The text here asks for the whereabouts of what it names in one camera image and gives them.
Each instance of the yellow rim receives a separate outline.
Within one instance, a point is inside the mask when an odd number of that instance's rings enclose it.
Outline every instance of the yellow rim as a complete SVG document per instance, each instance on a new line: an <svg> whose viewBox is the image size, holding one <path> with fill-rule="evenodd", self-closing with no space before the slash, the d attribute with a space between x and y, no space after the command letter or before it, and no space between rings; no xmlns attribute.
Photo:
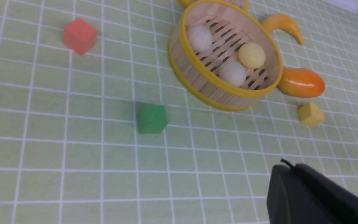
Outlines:
<svg viewBox="0 0 358 224"><path fill-rule="evenodd" d="M187 14L190 12L190 10L194 6L196 6L198 4L203 4L203 3L219 3L219 4L225 5L227 7L231 7L233 9L237 10L238 12L240 12L241 14L243 14L244 16L248 17L251 21L253 21L263 31L263 33L270 40L271 44L273 44L274 50L276 51L276 54L277 54L277 57L278 57L278 63L279 63L279 66L280 66L280 71L279 71L279 74L278 74L278 78L273 83L273 85L269 86L268 88L264 88L264 89L260 89L260 90L248 90L248 89L238 88L238 87L230 85L229 83L227 83L227 82L223 81L222 79L218 78L216 75L214 75L210 70L208 70L202 64L202 62L197 58L197 56L196 56L195 52L193 51L193 49L190 47L189 40L187 39L187 36L186 36L186 17L187 17ZM230 4L230 3L221 1L221 0L200 0L200 1L194 2L189 7L186 8L186 10L184 11L184 13L182 15L182 18L181 18L181 20L180 20L178 25L179 25L179 31L178 31L179 42L180 42L180 44L181 44L181 46L183 48L183 52L185 53L186 57L188 58L190 63L193 65L193 67L206 80L208 80L210 83L215 85L217 88L222 89L223 91L225 91L225 92L227 92L229 94L235 95L235 96L245 97L245 98L255 98L255 97L259 97L259 96L263 96L263 95L268 94L270 91L272 91L278 85L278 82L281 79L282 70L283 70L280 52L279 52L276 44L274 43L273 39L270 37L269 33L266 32L266 30L263 28L263 26L257 20L255 20L254 18L249 16L246 12L244 12L242 9L240 9L240 8ZM186 80L183 80L181 82L185 86L191 86Z"/></svg>
<svg viewBox="0 0 358 224"><path fill-rule="evenodd" d="M187 80L186 78L182 75L182 73L180 72L179 68L177 67L177 65L175 64L175 61L173 59L173 54L172 54L172 43L171 43L171 39L172 36L169 39L169 48L168 48L168 58L169 58L169 62L172 66L173 72L176 75L176 78L179 79L179 81L182 83L182 85L191 93L193 94L197 99L199 99L200 101L204 102L207 105L213 106L214 108L220 109L220 110L227 110L227 111L239 111L239 110L245 110L248 107L235 107L235 106L228 106L228 105L224 105L218 102L215 102L213 100L211 100L210 98L207 98L206 96L202 95L201 93L199 93Z"/></svg>

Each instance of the yellow cube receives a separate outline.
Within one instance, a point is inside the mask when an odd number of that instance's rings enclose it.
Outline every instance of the yellow cube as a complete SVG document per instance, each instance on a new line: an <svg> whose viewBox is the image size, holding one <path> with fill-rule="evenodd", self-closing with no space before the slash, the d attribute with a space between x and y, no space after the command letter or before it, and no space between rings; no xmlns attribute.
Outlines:
<svg viewBox="0 0 358 224"><path fill-rule="evenodd" d="M308 103L298 110L299 121L311 128L325 120L324 112L314 103Z"/></svg>

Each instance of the red cube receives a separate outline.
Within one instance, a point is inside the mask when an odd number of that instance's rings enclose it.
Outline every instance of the red cube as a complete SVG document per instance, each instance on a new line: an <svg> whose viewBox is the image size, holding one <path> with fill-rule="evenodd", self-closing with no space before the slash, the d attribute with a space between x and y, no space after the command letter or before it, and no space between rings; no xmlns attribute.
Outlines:
<svg viewBox="0 0 358 224"><path fill-rule="evenodd" d="M63 43L77 52L85 54L96 42L98 31L81 18L77 18L64 29Z"/></svg>

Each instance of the yellow banana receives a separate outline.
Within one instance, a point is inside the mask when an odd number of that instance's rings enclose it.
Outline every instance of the yellow banana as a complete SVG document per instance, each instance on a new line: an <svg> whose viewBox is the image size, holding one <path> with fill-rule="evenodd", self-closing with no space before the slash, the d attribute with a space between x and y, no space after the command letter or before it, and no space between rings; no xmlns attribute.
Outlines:
<svg viewBox="0 0 358 224"><path fill-rule="evenodd" d="M298 24L288 15L274 14L264 19L261 24L268 33L271 33L273 30L280 29L293 36L300 45L304 44Z"/></svg>

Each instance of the orange mango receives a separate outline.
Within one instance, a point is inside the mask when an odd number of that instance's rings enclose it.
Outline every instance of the orange mango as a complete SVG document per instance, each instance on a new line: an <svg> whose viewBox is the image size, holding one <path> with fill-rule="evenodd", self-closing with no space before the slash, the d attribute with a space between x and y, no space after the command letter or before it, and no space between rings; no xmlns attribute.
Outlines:
<svg viewBox="0 0 358 224"><path fill-rule="evenodd" d="M284 68L277 85L286 95L311 98L320 96L325 90L324 80L315 72L305 68Z"/></svg>

